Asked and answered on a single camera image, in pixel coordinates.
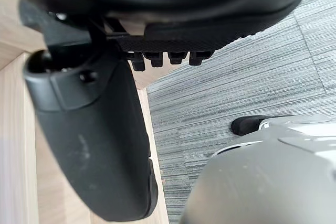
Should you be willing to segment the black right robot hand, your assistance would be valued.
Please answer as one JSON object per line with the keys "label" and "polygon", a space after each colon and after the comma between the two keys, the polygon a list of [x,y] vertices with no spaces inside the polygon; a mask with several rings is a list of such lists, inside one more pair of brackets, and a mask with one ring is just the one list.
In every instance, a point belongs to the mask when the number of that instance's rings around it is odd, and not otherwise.
{"label": "black right robot hand", "polygon": [[302,0],[20,0],[47,48],[23,75],[51,151],[81,200],[106,221],[152,214],[158,186],[133,77],[145,61],[198,66],[263,31]]}

